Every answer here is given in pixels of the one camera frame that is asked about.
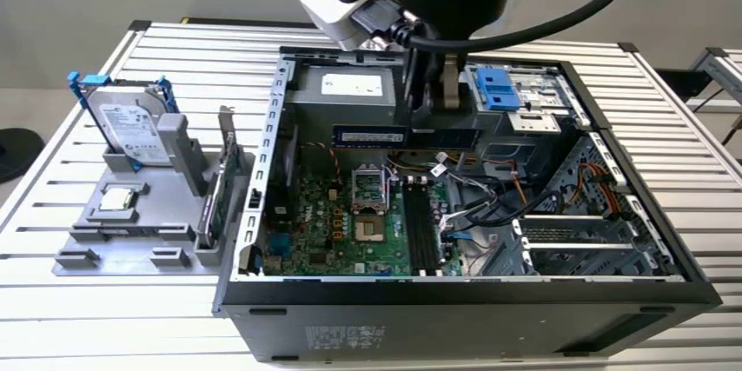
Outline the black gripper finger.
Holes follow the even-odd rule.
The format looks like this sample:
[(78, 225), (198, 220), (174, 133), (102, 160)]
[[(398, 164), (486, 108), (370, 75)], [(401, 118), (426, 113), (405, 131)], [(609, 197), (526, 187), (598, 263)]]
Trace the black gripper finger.
[(434, 55), (425, 50), (410, 48), (406, 52), (403, 65), (403, 91), (399, 102), (399, 122), (413, 127), (426, 114), (429, 104), (430, 65)]
[(457, 54), (445, 54), (442, 56), (441, 67), (441, 98), (438, 100), (438, 107), (441, 109), (459, 109), (462, 98), (459, 93), (459, 77), (461, 77), (461, 63)]

